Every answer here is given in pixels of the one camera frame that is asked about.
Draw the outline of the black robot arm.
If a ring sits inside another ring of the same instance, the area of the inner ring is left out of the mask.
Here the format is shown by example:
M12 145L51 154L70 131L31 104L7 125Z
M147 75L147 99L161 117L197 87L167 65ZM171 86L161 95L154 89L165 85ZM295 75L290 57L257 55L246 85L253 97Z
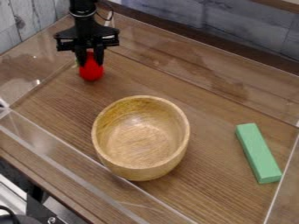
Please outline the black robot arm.
M70 14L75 25L54 35L58 51L73 51L83 67L89 60L89 49L94 50L94 60L102 66L106 49L119 45L121 30L99 24L95 19L97 2L98 0L70 0Z

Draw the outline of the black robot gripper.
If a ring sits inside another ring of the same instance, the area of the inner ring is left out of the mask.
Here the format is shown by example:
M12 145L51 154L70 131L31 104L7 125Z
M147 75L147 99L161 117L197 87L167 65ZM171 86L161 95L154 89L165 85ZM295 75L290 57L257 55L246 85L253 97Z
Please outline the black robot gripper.
M79 65L83 67L89 57L87 49L94 48L94 58L102 66L106 48L119 45L121 30L99 24L94 17L75 17L74 21L75 25L71 28L54 35L57 49L75 51Z

